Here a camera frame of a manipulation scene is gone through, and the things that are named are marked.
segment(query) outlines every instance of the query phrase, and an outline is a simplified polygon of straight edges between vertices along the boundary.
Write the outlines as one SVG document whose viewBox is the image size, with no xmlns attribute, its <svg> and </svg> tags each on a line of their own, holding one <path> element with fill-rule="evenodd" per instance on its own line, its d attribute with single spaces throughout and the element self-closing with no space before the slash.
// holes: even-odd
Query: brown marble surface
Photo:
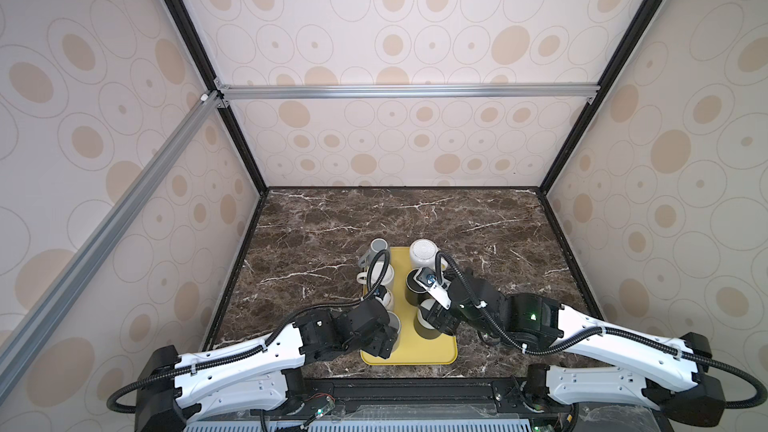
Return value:
<svg viewBox="0 0 768 432">
<path fill-rule="evenodd" d="M 240 271 L 217 346 L 271 331 L 301 305 L 360 296 L 357 259 L 370 241 L 430 238 L 502 292 L 534 292 L 586 312 L 535 194 L 509 189 L 297 189 L 270 192 Z M 531 358 L 456 335 L 450 365 L 369 366 L 359 353 L 302 368 L 310 378 L 524 376 L 528 364 L 587 367 L 573 354 Z"/>
</svg>

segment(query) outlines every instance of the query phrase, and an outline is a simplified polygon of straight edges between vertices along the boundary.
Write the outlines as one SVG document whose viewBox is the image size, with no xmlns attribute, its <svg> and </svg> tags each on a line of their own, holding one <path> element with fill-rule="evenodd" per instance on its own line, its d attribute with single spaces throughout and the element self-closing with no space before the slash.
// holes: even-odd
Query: wire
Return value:
<svg viewBox="0 0 768 432">
<path fill-rule="evenodd" d="M 385 250 L 379 251 L 373 257 L 373 260 L 371 260 L 371 265 L 370 267 L 368 267 L 368 275 L 366 276 L 366 281 L 368 283 L 370 283 L 371 275 L 373 273 L 373 265 L 376 264 L 376 262 L 380 259 L 382 255 L 384 256 L 384 264 L 382 267 L 382 271 L 387 270 L 387 267 L 389 266 L 389 250 L 385 249 Z M 254 355 L 261 352 L 262 350 L 266 350 L 266 348 L 269 347 L 270 344 L 272 344 L 275 341 L 275 339 L 277 339 L 277 336 L 280 335 L 280 332 L 282 332 L 283 329 L 288 324 L 293 322 L 293 320 L 299 315 L 302 315 L 306 312 L 309 312 L 318 308 L 348 308 L 348 307 L 355 307 L 356 305 L 360 305 L 360 303 L 362 303 L 363 301 L 366 301 L 371 297 L 373 297 L 374 293 L 379 288 L 379 285 L 381 285 L 383 280 L 384 280 L 384 274 L 381 273 L 379 274 L 379 278 L 376 280 L 375 287 L 368 288 L 368 292 L 366 292 L 366 294 L 359 300 L 352 301 L 352 302 L 340 302 L 340 303 L 329 302 L 324 304 L 314 304 L 314 305 L 310 305 L 308 307 L 299 309 L 298 311 L 293 312 L 287 318 L 283 319 L 280 325 L 278 325 L 277 328 L 272 332 L 272 334 L 270 334 L 270 336 L 264 341 L 264 344 L 258 344 L 254 348 L 245 350 L 243 352 L 239 352 L 234 355 L 229 355 L 227 357 L 216 358 L 211 360 L 203 360 L 202 362 L 197 362 L 195 364 L 195 369 L 205 370 L 208 368 L 218 367 L 220 365 L 232 364 L 233 362 L 237 362 L 238 360 L 243 360 L 248 357 L 253 357 Z M 169 370 L 164 370 L 163 372 L 158 372 L 146 378 L 136 380 L 135 382 L 116 390 L 112 395 L 110 395 L 109 398 L 107 399 L 107 408 L 112 410 L 113 412 L 118 412 L 120 414 L 136 414 L 136 406 L 120 404 L 118 402 L 118 399 L 120 399 L 126 394 L 129 394 L 130 392 L 133 392 L 134 390 L 145 388 L 149 384 L 157 382 L 158 380 L 172 379 L 179 375 L 188 374 L 191 371 L 192 371 L 192 366 L 185 365 L 184 367 L 181 367 L 181 368 L 172 368 Z"/>
<path fill-rule="evenodd" d="M 515 341 L 512 337 L 510 337 L 507 334 L 507 331 L 504 330 L 504 327 L 502 327 L 496 321 L 496 318 L 493 317 L 491 313 L 488 312 L 488 310 L 486 310 L 487 309 L 486 307 L 479 307 L 480 300 L 478 299 L 478 296 L 476 295 L 475 291 L 472 290 L 472 287 L 470 286 L 469 282 L 464 276 L 464 273 L 458 267 L 458 265 L 456 264 L 456 261 L 453 260 L 453 257 L 451 257 L 448 254 L 445 254 L 443 251 L 439 251 L 436 255 L 436 264 L 439 263 L 440 258 L 444 258 L 446 260 L 446 262 L 448 263 L 448 266 L 456 274 L 456 278 L 460 281 L 464 289 L 466 289 L 467 296 L 469 296 L 469 300 L 472 301 L 472 304 L 475 305 L 475 307 L 478 307 L 480 314 L 483 316 L 485 321 L 491 325 L 491 328 L 494 330 L 494 332 L 498 334 L 498 336 L 502 340 L 502 343 L 505 345 L 512 346 L 518 350 L 523 350 L 524 349 L 523 344 L 520 344 L 519 342 Z M 678 349 L 671 347 L 669 345 L 660 344 L 657 341 L 653 341 L 651 339 L 643 337 L 642 335 L 638 335 L 633 332 L 625 331 L 619 328 L 612 328 L 612 327 L 586 328 L 581 330 L 576 335 L 571 336 L 570 338 L 560 342 L 555 346 L 552 346 L 546 349 L 539 349 L 539 350 L 525 348 L 525 353 L 526 355 L 534 355 L 534 356 L 556 354 L 557 352 L 562 352 L 567 348 L 573 347 L 578 342 L 581 342 L 584 339 L 591 337 L 592 335 L 602 334 L 603 332 L 609 335 L 616 335 L 618 337 L 626 338 L 631 341 L 639 342 L 643 345 L 647 345 L 650 348 L 661 350 L 662 352 L 665 352 L 666 354 L 669 354 L 669 355 L 677 356 L 680 353 Z M 745 400 L 726 401 L 725 408 L 727 409 L 753 408 L 753 407 L 762 405 L 763 403 L 765 403 L 766 399 L 768 399 L 768 390 L 763 385 L 763 383 L 741 369 L 735 368 L 732 365 L 725 364 L 718 360 L 714 360 L 714 359 L 697 355 L 697 354 L 690 354 L 688 352 L 683 352 L 681 355 L 681 358 L 686 360 L 691 360 L 697 364 L 701 364 L 704 366 L 720 369 L 724 372 L 737 376 L 738 378 L 746 381 L 747 383 L 752 385 L 752 387 L 754 387 L 755 394 L 752 398 L 745 399 Z"/>
</svg>

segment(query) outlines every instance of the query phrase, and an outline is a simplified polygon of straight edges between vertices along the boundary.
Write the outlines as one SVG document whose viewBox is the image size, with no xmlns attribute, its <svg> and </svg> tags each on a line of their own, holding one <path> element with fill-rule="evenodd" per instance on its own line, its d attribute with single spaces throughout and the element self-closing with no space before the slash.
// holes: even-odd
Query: gray mug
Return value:
<svg viewBox="0 0 768 432">
<path fill-rule="evenodd" d="M 389 243 L 387 243 L 387 241 L 383 238 L 374 238 L 371 240 L 371 245 L 368 247 L 366 253 L 357 260 L 357 266 L 368 270 L 368 267 L 371 266 L 371 261 L 373 258 L 382 250 L 389 250 Z M 382 262 L 383 260 L 384 255 L 379 257 L 379 262 Z"/>
</svg>

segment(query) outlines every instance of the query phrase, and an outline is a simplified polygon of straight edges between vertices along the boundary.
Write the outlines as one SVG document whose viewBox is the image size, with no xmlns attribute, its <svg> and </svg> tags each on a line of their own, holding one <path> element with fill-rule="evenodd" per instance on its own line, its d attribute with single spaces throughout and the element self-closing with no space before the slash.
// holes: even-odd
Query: black and white cup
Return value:
<svg viewBox="0 0 768 432">
<path fill-rule="evenodd" d="M 416 318 L 413 319 L 413 328 L 416 330 L 416 333 L 419 337 L 425 338 L 427 340 L 433 340 L 442 335 L 441 331 L 435 330 L 433 326 L 429 324 L 426 320 L 424 320 L 424 317 L 422 317 L 422 309 L 429 310 L 432 308 L 432 306 L 435 304 L 434 298 L 428 298 L 424 302 L 422 302 L 416 311 Z"/>
<path fill-rule="evenodd" d="M 420 268 L 414 268 L 408 273 L 408 277 L 406 278 L 406 300 L 414 307 L 418 307 L 424 299 L 429 297 L 427 289 L 416 280 L 419 271 L 421 271 Z"/>
</svg>

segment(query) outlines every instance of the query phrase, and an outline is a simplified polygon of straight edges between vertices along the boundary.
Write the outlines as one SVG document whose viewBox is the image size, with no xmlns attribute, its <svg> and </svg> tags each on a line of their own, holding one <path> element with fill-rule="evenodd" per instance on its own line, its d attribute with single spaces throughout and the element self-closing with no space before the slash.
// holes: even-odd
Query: black frame edge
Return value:
<svg viewBox="0 0 768 432">
<path fill-rule="evenodd" d="M 594 299 L 594 295 L 592 295 L 592 289 L 589 287 L 587 279 L 584 278 L 581 267 L 579 267 L 578 262 L 576 262 L 576 256 L 574 255 L 573 250 L 571 250 L 571 245 L 568 244 L 568 240 L 566 239 L 565 234 L 563 234 L 563 229 L 560 227 L 558 218 L 554 215 L 554 210 L 552 210 L 552 206 L 550 206 L 547 196 L 541 189 L 538 190 L 536 196 L 538 197 L 539 203 L 542 204 L 544 216 L 547 218 L 547 222 L 549 222 L 550 227 L 552 227 L 554 237 L 558 240 L 560 250 L 563 253 L 563 257 L 565 258 L 565 264 L 568 266 L 568 268 L 571 269 L 571 275 L 576 282 L 576 288 L 581 294 L 581 298 L 584 300 L 584 303 L 587 305 L 587 312 L 589 312 L 589 314 L 594 318 L 604 320 L 603 314 L 600 312 L 600 307 L 598 306 L 598 301 L 596 301 Z"/>
<path fill-rule="evenodd" d="M 256 210 L 254 211 L 254 216 L 250 220 L 248 229 L 246 230 L 245 235 L 243 237 L 243 245 L 240 246 L 240 251 L 237 253 L 235 264 L 232 266 L 232 271 L 230 272 L 230 276 L 226 280 L 226 285 L 224 286 L 224 292 L 221 295 L 221 300 L 219 300 L 219 303 L 216 306 L 214 319 L 213 321 L 210 322 L 210 327 L 208 327 L 208 333 L 205 336 L 205 342 L 203 342 L 203 351 L 211 350 L 212 347 L 215 345 L 216 336 L 219 334 L 219 330 L 221 330 L 221 324 L 224 322 L 224 316 L 226 315 L 226 310 L 228 309 L 230 300 L 232 299 L 232 293 L 235 290 L 235 285 L 237 285 L 237 279 L 240 277 L 240 271 L 243 270 L 243 263 L 245 262 L 245 256 L 248 253 L 248 250 L 250 249 L 250 244 L 254 240 L 254 235 L 256 234 L 256 227 L 259 225 L 259 218 L 261 217 L 261 213 L 264 210 L 264 207 L 266 206 L 266 199 L 267 197 L 269 197 L 269 194 L 270 194 L 270 191 L 269 189 L 267 189 L 266 192 L 264 192 L 264 194 L 260 195 L 259 201 L 256 204 Z"/>
<path fill-rule="evenodd" d="M 568 134 L 568 138 L 565 139 L 557 157 L 555 157 L 554 162 L 552 162 L 552 167 L 547 171 L 547 175 L 540 185 L 540 189 L 544 195 L 549 193 L 554 181 L 557 180 L 560 172 L 565 168 L 565 164 L 576 149 L 581 137 L 586 133 L 594 114 L 597 113 L 600 105 L 610 92 L 611 87 L 614 82 L 616 82 L 624 65 L 634 52 L 640 42 L 640 38 L 645 33 L 663 1 L 664 0 L 643 0 L 643 2 L 640 3 L 638 12 L 634 15 L 627 28 L 627 32 L 624 33 L 624 37 L 621 38 L 621 42 L 616 48 L 616 52 L 614 52 L 613 56 L 610 58 L 608 66 L 606 66 L 603 75 L 598 81 L 600 91 L 598 91 L 598 94 L 592 102 L 587 102 L 587 105 L 582 109 L 576 123 Z"/>
<path fill-rule="evenodd" d="M 184 0 L 163 1 L 168 8 L 171 18 L 174 20 L 174 24 L 176 24 L 181 39 L 184 41 L 187 50 L 192 56 L 192 61 L 197 67 L 198 72 L 200 72 L 200 76 L 203 78 L 206 88 L 208 90 L 216 90 L 219 97 L 223 97 L 221 91 L 219 91 L 216 86 L 216 71 L 214 70 L 213 65 L 211 65 L 210 59 L 205 52 L 203 42 L 200 40 L 200 35 L 197 34 L 197 29 L 195 29 L 189 12 L 187 11 L 187 7 L 184 5 Z M 259 194 L 264 195 L 267 192 L 266 183 L 264 182 L 259 167 L 256 165 L 256 160 L 245 141 L 243 131 L 237 124 L 237 120 L 235 119 L 235 115 L 232 112 L 228 101 L 222 99 L 222 102 L 226 107 L 219 109 L 221 119 L 224 121 L 226 130 L 229 132 L 232 142 L 235 144 L 235 148 L 240 154 L 240 158 L 243 159 L 243 164 L 245 165 L 251 180 L 254 181 L 256 190 L 259 191 Z"/>
<path fill-rule="evenodd" d="M 464 186 L 464 187 L 438 187 L 438 186 L 279 186 L 270 187 L 270 190 L 516 190 L 536 193 L 538 186 L 530 187 L 499 187 L 499 186 Z"/>
</svg>

